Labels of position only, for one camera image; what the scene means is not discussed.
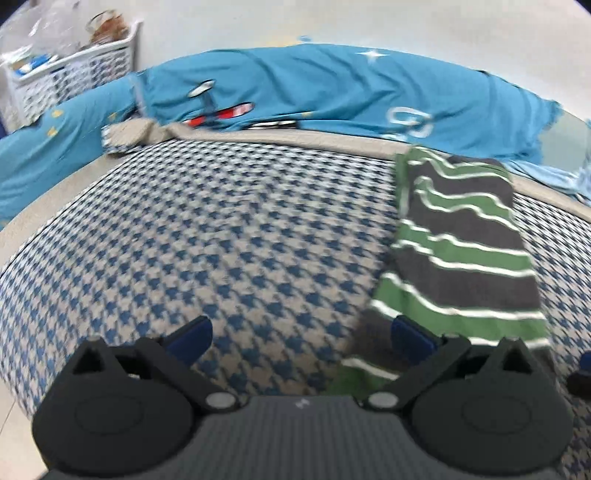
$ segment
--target white stripe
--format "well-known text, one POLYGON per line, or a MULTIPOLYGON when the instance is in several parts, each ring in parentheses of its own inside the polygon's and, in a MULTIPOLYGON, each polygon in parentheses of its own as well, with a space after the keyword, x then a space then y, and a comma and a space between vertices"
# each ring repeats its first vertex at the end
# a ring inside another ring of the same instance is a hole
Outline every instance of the white stripe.
POLYGON ((461 263, 461 262, 447 262, 442 260, 439 257, 435 257, 433 255, 433 250, 430 248, 426 248, 417 242, 413 242, 410 240, 399 240, 395 244, 390 245, 392 248, 403 248, 405 245, 412 247, 419 253, 428 255, 429 261, 438 267, 441 268, 449 268, 451 270, 468 270, 468 271, 478 271, 478 272, 485 272, 485 273, 492 273, 495 275, 503 275, 504 277, 514 277, 514 278, 521 278, 521 277, 533 277, 535 276, 535 271, 531 268, 527 268, 526 270, 507 270, 506 268, 500 267, 486 267, 484 265, 478 265, 473 263, 461 263))
MULTIPOLYGON (((435 305, 434 303, 430 302, 426 298, 422 297, 420 292, 414 287, 414 285, 408 284, 403 282, 395 273, 387 272, 382 275, 382 278, 387 278, 392 281, 398 288, 410 293, 413 295, 417 301, 422 304, 425 308, 428 308, 432 312, 441 313, 443 315, 462 315, 466 317, 475 317, 475 318, 489 318, 489 317, 496 317, 499 320, 544 320, 544 314, 540 310, 533 310, 530 312, 502 312, 499 310, 479 310, 479 309, 460 309, 457 307, 440 307, 435 305)), ((384 302, 380 300, 372 300, 371 305, 375 306, 378 310, 381 310, 381 307, 387 307, 384 302)))
MULTIPOLYGON (((398 223, 404 223, 405 225, 408 225, 411 230, 415 230, 417 232, 431 233, 431 230, 429 230, 428 228, 422 227, 422 226, 418 226, 412 220, 403 219, 403 220, 399 220, 398 223)), ((529 253, 526 252, 525 250, 514 250, 512 248, 494 248, 494 247, 488 247, 487 245, 477 244, 474 242, 464 242, 463 240, 458 239, 457 237, 451 235, 450 233, 440 233, 439 235, 429 235, 427 238, 433 242, 438 242, 441 240, 448 240, 451 243, 453 243, 453 245, 455 245, 457 247, 476 248, 478 250, 482 250, 483 252, 495 252, 495 253, 500 253, 500 254, 516 255, 519 257, 529 257, 530 256, 529 253)))
MULTIPOLYGON (((442 159, 441 157, 439 157, 437 160, 440 160, 441 163, 443 163, 446 167, 453 168, 453 169, 456 169, 458 167, 471 167, 471 166, 490 167, 491 166, 491 164, 484 163, 484 162, 481 162, 481 161, 449 163, 449 162, 445 161, 444 159, 442 159)), ((424 163, 425 163, 424 160, 409 160, 408 161, 408 164, 411 167, 416 167, 417 165, 423 165, 424 163)))
POLYGON ((398 206, 398 217, 406 218, 408 214, 408 185, 402 186, 402 193, 400 194, 400 205, 398 206))
POLYGON ((415 186, 417 185, 417 183, 419 181, 422 181, 422 180, 426 180, 427 190, 429 190, 432 194, 437 195, 438 197, 444 198, 446 200, 466 200, 471 197, 487 197, 487 198, 490 198, 494 202, 494 204, 497 207, 499 207, 500 209, 508 210, 509 213, 513 213, 513 210, 511 210, 507 205, 502 203, 501 200, 499 199, 499 197, 496 195, 493 195, 492 193, 470 192, 470 193, 459 193, 459 194, 454 194, 454 195, 446 195, 444 193, 441 193, 441 192, 438 192, 437 190, 435 190, 435 187, 433 186, 433 179, 430 177, 427 177, 425 175, 421 175, 420 177, 417 177, 415 179, 415 181, 414 181, 415 186))
MULTIPOLYGON (((372 300, 371 306, 376 308, 377 310, 379 310, 384 315, 386 315, 390 318, 393 318, 393 319, 396 318, 398 315, 402 315, 402 313, 399 312, 398 310, 394 310, 394 309, 388 307, 384 302, 381 302, 379 300, 372 300)), ((468 340, 470 340, 470 343, 472 345, 495 346, 495 345, 498 345, 498 343, 499 343, 498 341, 495 341, 495 340, 486 340, 485 338, 479 338, 479 337, 468 337, 468 340)), ((552 342, 548 338, 538 338, 536 340, 528 340, 527 342, 525 342, 525 345, 527 346, 527 348, 543 348, 546 346, 552 346, 552 342)))
MULTIPOLYGON (((470 343, 472 345, 490 345, 495 346, 498 345, 499 342, 495 340, 486 340, 485 338, 478 338, 478 337, 469 337, 470 343)), ((536 340, 528 340, 524 342, 527 348, 543 348, 546 346, 552 346, 552 342, 549 338, 537 338, 536 340)))
POLYGON ((505 225, 507 228, 509 228, 511 230, 515 230, 516 232, 519 231, 519 228, 516 225, 514 225, 513 223, 511 223, 509 220, 507 220, 503 217, 497 217, 496 215, 487 215, 486 213, 484 213, 482 211, 482 209, 480 207, 477 207, 476 205, 463 204, 463 205, 456 205, 455 207, 452 207, 452 208, 440 207, 437 205, 433 205, 431 202, 429 202, 429 199, 427 198, 428 192, 426 190, 415 189, 415 192, 417 192, 421 196, 421 199, 423 200, 423 204, 425 205, 425 207, 427 207, 430 210, 437 210, 439 212, 446 212, 446 213, 457 212, 458 210, 462 210, 462 209, 473 210, 476 213, 476 215, 480 218, 484 218, 486 220, 493 220, 494 222, 502 223, 503 225, 505 225))
POLYGON ((428 148, 425 147, 415 147, 417 150, 420 150, 421 152, 425 152, 428 155, 431 155, 433 158, 435 158, 435 160, 439 160, 441 163, 443 163, 446 167, 448 168, 453 168, 455 169, 457 166, 468 166, 468 165, 477 165, 479 167, 491 167, 491 168, 496 168, 497 170, 499 170, 499 167, 496 165, 491 165, 490 163, 486 163, 483 161, 470 161, 470 162, 458 162, 458 163, 449 163, 447 161, 446 158, 443 158, 441 155, 436 154, 433 150, 429 150, 428 148))
POLYGON ((435 160, 434 158, 424 157, 421 160, 410 160, 408 163, 413 162, 412 165, 423 165, 426 161, 429 161, 433 164, 433 168, 435 171, 442 176, 444 179, 452 179, 452 180, 463 180, 463 179, 476 179, 479 177, 499 177, 500 179, 505 180, 508 183, 511 183, 510 179, 504 177, 500 173, 494 173, 492 171, 481 171, 481 172, 474 172, 474 173, 460 173, 458 175, 446 175, 441 170, 441 165, 435 160))
POLYGON ((355 356, 341 360, 341 365, 343 365, 344 367, 359 368, 360 370, 364 370, 375 377, 386 378, 388 380, 396 380, 400 376, 397 374, 386 372, 385 370, 374 367, 373 365, 369 365, 360 358, 357 358, 355 356))

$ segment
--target gray circular disc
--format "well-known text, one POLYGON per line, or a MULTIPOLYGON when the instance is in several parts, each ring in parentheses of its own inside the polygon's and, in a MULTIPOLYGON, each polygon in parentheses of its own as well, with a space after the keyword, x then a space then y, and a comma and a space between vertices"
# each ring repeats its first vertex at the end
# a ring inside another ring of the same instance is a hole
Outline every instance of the gray circular disc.
POLYGON ((205 399, 207 405, 217 410, 225 410, 233 407, 236 403, 236 397, 228 392, 210 393, 205 399))
POLYGON ((398 397, 390 392, 376 392, 369 396, 368 402, 373 408, 386 410, 396 406, 398 397))

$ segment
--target blue houndstooth fabric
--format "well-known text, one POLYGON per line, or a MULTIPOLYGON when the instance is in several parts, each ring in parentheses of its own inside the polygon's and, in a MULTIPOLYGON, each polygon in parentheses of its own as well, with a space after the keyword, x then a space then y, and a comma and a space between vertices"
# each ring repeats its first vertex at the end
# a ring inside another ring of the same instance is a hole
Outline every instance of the blue houndstooth fabric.
MULTIPOLYGON (((0 273, 0 377, 30 415, 88 335, 118 344, 205 312, 197 368, 238 393, 317 393, 394 234, 391 164, 276 145, 170 141, 87 189, 0 273)), ((591 225, 516 195, 564 377, 591 349, 591 225)), ((564 457, 591 477, 591 410, 564 457)))

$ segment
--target white wall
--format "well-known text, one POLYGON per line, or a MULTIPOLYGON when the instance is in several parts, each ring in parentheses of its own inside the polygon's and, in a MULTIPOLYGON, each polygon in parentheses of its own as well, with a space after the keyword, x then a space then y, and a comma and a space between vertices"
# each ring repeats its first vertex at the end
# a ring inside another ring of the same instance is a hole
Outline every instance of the white wall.
POLYGON ((98 0, 142 18, 138 67, 213 48, 391 48, 487 70, 591 117, 591 15, 574 0, 98 0))

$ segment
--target plastic bag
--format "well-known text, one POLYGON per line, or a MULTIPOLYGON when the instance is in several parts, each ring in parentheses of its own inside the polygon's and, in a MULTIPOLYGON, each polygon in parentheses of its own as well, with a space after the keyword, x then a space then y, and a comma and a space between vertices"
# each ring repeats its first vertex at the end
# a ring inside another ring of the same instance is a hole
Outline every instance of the plastic bag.
POLYGON ((0 29, 1 59, 18 68, 32 57, 67 57, 79 49, 79 0, 44 0, 18 10, 0 29))
POLYGON ((67 57, 77 52, 79 0, 46 0, 41 4, 43 15, 35 34, 37 54, 67 57))
POLYGON ((0 28, 1 59, 10 65, 35 55, 34 42, 43 9, 22 7, 0 28))

